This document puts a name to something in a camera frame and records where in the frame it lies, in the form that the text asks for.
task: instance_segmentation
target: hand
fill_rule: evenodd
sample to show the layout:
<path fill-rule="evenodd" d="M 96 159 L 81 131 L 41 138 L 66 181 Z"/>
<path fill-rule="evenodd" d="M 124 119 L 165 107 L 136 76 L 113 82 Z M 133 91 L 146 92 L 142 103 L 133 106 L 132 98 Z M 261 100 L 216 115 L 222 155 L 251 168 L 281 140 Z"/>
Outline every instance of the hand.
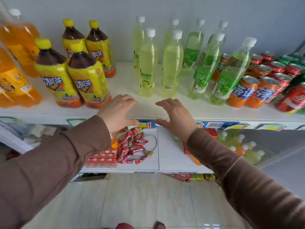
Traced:
<path fill-rule="evenodd" d="M 97 115 L 104 120 L 109 132 L 113 133 L 126 126 L 139 124 L 138 120 L 126 119 L 127 112 L 136 104 L 138 101 L 129 95 L 117 95 L 109 104 L 101 108 Z"/>
<path fill-rule="evenodd" d="M 178 99 L 162 100 L 157 102 L 156 105 L 163 107 L 170 118 L 169 122 L 157 119 L 155 120 L 156 124 L 165 127 L 182 141 L 187 142 L 189 136 L 198 128 L 189 111 Z"/>

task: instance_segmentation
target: barcode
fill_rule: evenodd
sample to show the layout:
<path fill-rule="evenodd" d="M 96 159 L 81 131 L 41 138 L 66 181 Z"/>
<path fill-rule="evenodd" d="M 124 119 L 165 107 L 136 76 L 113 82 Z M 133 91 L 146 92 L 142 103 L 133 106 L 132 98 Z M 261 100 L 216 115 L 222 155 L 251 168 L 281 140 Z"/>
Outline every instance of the barcode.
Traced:
<path fill-rule="evenodd" d="M 165 85 L 165 89 L 167 89 L 167 90 L 172 90 L 173 89 L 173 86 L 170 86 L 170 85 Z"/>
<path fill-rule="evenodd" d="M 27 92 L 28 90 L 30 90 L 32 87 L 31 84 L 27 84 L 25 86 L 23 86 L 22 88 L 20 88 L 22 91 Z"/>
<path fill-rule="evenodd" d="M 206 128 L 220 128 L 222 127 L 223 123 L 216 123 L 216 122 L 209 122 L 207 125 L 206 125 Z"/>

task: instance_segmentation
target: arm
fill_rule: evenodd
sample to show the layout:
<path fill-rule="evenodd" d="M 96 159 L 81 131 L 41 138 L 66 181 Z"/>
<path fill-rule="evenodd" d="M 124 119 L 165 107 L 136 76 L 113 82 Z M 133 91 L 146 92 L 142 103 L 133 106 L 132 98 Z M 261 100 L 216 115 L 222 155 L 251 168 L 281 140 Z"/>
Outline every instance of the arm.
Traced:
<path fill-rule="evenodd" d="M 96 116 L 1 165 L 1 226 L 21 228 L 62 191 L 90 156 L 111 148 L 109 132 L 138 124 L 125 118 L 134 104 L 130 96 L 117 96 Z"/>
<path fill-rule="evenodd" d="M 156 123 L 187 141 L 188 150 L 214 171 L 231 206 L 254 228 L 305 228 L 303 200 L 198 128 L 179 100 L 156 104 L 170 118 Z"/>

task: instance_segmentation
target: brown long-sleeve shirt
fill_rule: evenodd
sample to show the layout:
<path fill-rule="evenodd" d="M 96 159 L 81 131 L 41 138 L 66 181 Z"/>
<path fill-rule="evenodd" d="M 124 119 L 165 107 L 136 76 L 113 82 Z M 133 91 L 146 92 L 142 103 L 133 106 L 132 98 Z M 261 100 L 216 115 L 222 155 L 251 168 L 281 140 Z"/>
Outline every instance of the brown long-sleeve shirt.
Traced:
<path fill-rule="evenodd" d="M 305 202 L 197 129 L 189 151 L 214 171 L 231 206 L 254 228 L 305 228 Z M 97 151 L 111 147 L 93 116 L 0 166 L 0 228 L 21 228 L 47 205 Z"/>

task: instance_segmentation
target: green juice bottle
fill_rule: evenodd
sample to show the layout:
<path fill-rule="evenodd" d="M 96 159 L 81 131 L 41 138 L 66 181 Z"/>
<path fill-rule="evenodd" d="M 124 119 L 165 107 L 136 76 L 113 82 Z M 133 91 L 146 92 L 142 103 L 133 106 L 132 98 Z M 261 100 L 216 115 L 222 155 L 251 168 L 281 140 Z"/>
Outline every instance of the green juice bottle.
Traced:
<path fill-rule="evenodd" d="M 178 74 L 182 69 L 183 46 L 180 42 L 182 30 L 174 30 L 173 38 L 163 56 L 162 96 L 172 98 L 177 93 Z"/>
<path fill-rule="evenodd" d="M 154 28 L 147 28 L 146 37 L 139 53 L 140 67 L 140 95 L 151 97 L 155 85 L 155 77 L 158 65 L 158 48 L 153 39 Z"/>
<path fill-rule="evenodd" d="M 166 29 L 164 40 L 163 40 L 163 52 L 165 52 L 165 49 L 167 45 L 171 42 L 173 38 L 173 31 L 178 29 L 179 19 L 171 19 L 170 25 Z"/>
<path fill-rule="evenodd" d="M 219 64 L 221 56 L 221 42 L 224 34 L 216 34 L 214 40 L 207 45 L 200 57 L 202 58 L 195 70 L 191 90 L 189 91 L 189 98 L 199 99 L 206 91 L 206 87 Z"/>
<path fill-rule="evenodd" d="M 137 23 L 132 31 L 132 49 L 133 49 L 133 61 L 134 61 L 134 74 L 139 75 L 139 52 L 144 42 L 144 22 L 145 16 L 137 16 Z"/>
<path fill-rule="evenodd" d="M 226 28 L 227 28 L 228 22 L 225 22 L 223 20 L 221 20 L 218 24 L 218 29 L 216 30 L 216 32 L 214 34 L 211 35 L 211 37 L 209 38 L 208 44 L 211 42 L 212 38 L 216 35 L 216 34 L 225 34 L 226 33 Z M 226 43 L 226 37 L 223 38 L 221 45 L 224 46 L 224 44 Z"/>
<path fill-rule="evenodd" d="M 186 41 L 186 46 L 184 50 L 182 69 L 191 71 L 193 65 L 195 64 L 198 54 L 201 50 L 203 43 L 203 25 L 205 20 L 197 18 L 196 27 L 192 30 Z"/>
<path fill-rule="evenodd" d="M 242 47 L 228 59 L 210 96 L 211 104 L 221 106 L 226 103 L 238 81 L 249 67 L 251 62 L 250 50 L 254 47 L 256 41 L 256 38 L 245 38 Z"/>

